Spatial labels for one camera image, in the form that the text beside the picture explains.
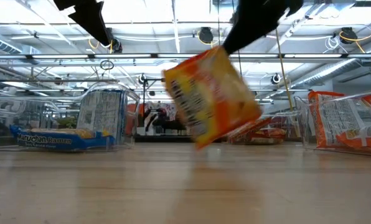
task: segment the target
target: transparent acrylic container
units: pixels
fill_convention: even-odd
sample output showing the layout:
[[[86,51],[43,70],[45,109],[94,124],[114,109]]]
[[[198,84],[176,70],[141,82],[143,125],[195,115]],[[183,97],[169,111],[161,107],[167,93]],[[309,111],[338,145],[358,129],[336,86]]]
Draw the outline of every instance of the transparent acrylic container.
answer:
[[[105,126],[108,126],[109,122],[100,122],[99,127],[89,129],[94,133],[103,132],[102,136],[98,135],[98,133],[96,134],[99,138],[106,139],[106,141],[100,143],[98,147],[93,146],[82,149],[73,148],[58,150],[48,147],[19,147],[16,145],[19,142],[16,142],[18,138],[15,139],[13,137],[13,132],[11,130],[13,126],[20,127],[23,131],[38,129],[34,130],[38,133],[49,132],[51,131],[50,129],[58,129],[61,131],[63,129],[68,129],[70,132],[73,132],[73,129],[82,126],[78,120],[82,108],[82,100],[88,95],[95,94],[99,91],[120,93],[120,101],[116,102],[116,106],[121,112],[121,118],[117,119],[120,125],[117,126],[117,135],[114,138],[112,138],[112,134],[105,130]],[[84,94],[79,96],[16,96],[0,92],[0,150],[92,152],[116,151],[124,147],[131,147],[134,144],[134,136],[136,134],[138,106],[139,96],[125,86],[117,83],[96,83]]]
[[[272,145],[300,142],[298,113],[264,114],[256,122],[248,123],[227,135],[230,144]]]
[[[371,145],[365,144],[370,134],[364,134],[371,129],[371,91],[319,101],[294,99],[304,148],[371,155]]]

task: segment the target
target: ceiling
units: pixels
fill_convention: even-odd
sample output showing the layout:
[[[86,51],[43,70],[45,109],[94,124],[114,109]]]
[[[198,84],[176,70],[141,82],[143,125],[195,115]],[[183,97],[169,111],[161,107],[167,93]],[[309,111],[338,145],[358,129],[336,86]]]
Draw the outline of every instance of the ceiling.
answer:
[[[197,54],[222,43],[230,32],[229,20],[233,14],[231,5],[217,9],[210,0],[176,0],[174,13],[171,0],[105,0],[102,16],[107,27],[113,28],[114,36],[120,40],[124,54]],[[305,15],[312,4],[305,6],[296,14],[280,21],[278,26],[281,39],[281,51],[284,54],[314,53],[360,53],[356,44],[342,44],[339,38],[330,40],[342,27],[352,27],[364,46],[371,42],[371,7],[352,7],[356,1],[343,1],[344,4],[329,5],[317,15]],[[59,11],[53,0],[0,0],[0,39],[23,49],[31,46],[39,54],[108,54],[110,48],[104,48],[90,37],[68,15],[73,9]],[[197,33],[201,27],[211,27],[215,36],[213,45],[203,44]],[[175,33],[179,36],[179,47],[176,46]],[[241,54],[278,53],[275,31],[258,39],[240,51]],[[115,78],[131,88],[139,88],[137,79],[140,74],[149,78],[161,77],[161,71],[176,66],[181,60],[156,59],[120,59],[114,60],[116,66],[105,78]],[[278,88],[270,82],[271,76],[281,73],[281,65],[266,60],[232,60],[235,68],[249,86],[255,88]],[[74,63],[74,66],[60,66],[61,62]],[[99,60],[39,60],[38,65],[25,64],[21,61],[0,60],[0,69],[8,69],[23,75],[20,78],[54,79],[96,79],[101,78]],[[285,61],[284,72],[292,80],[301,78],[325,63],[320,60]],[[18,78],[19,75],[4,74],[4,78]],[[336,82],[345,77],[337,77]],[[54,83],[42,88],[70,88]],[[162,88],[157,82],[154,88]]]

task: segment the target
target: wooden table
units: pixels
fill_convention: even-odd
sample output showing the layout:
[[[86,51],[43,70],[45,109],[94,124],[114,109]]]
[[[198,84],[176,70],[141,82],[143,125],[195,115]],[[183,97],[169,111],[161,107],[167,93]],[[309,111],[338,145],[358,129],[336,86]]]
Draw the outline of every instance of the wooden table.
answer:
[[[371,224],[371,157],[297,144],[0,152],[0,224]]]

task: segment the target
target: falling bag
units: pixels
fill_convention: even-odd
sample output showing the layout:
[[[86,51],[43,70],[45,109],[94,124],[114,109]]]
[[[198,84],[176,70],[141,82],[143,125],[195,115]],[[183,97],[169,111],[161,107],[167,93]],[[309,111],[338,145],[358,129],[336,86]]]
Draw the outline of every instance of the falling bag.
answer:
[[[166,88],[197,149],[261,115],[255,97],[222,47],[163,72]]]

